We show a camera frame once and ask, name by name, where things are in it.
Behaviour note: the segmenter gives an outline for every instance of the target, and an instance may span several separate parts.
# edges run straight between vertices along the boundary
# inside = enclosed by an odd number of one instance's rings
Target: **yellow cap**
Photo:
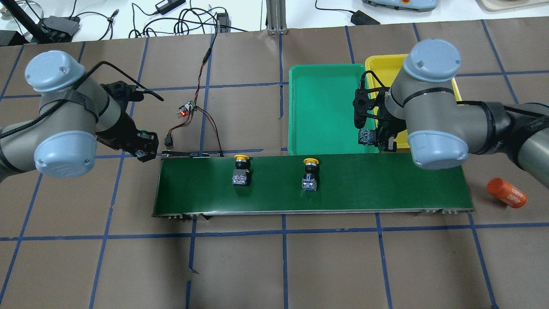
[[[237,160],[249,160],[250,159],[250,157],[248,157],[245,154],[237,154],[234,158],[237,159]]]
[[[303,160],[303,163],[305,163],[305,164],[307,164],[307,163],[318,164],[318,160],[314,159],[314,158],[306,158],[305,160]]]

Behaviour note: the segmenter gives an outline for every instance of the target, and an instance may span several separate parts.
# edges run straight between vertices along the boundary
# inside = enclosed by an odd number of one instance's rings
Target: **green plastic bin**
[[[358,145],[352,100],[362,64],[295,65],[289,74],[288,152],[290,155],[378,153]],[[373,119],[365,128],[375,129]]]

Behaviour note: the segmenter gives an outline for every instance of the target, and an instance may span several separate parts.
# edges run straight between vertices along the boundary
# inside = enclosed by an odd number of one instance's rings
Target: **metal post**
[[[23,24],[25,28],[32,34],[38,43],[52,43],[52,40],[38,27],[34,21],[19,7],[15,0],[0,0],[2,4],[12,13],[13,17]]]
[[[267,33],[287,34],[286,0],[267,0]]]

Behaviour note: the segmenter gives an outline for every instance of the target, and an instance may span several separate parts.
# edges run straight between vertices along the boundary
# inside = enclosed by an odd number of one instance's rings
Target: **small bottle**
[[[501,178],[490,180],[486,189],[490,194],[513,208],[521,208],[528,200],[526,194]]]

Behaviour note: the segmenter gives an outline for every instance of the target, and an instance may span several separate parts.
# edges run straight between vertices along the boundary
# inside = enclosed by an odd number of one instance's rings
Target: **black metal bar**
[[[0,0],[12,13],[13,17],[23,24],[25,28],[40,44],[52,43],[52,40],[38,27],[34,21],[19,7],[15,0]]]

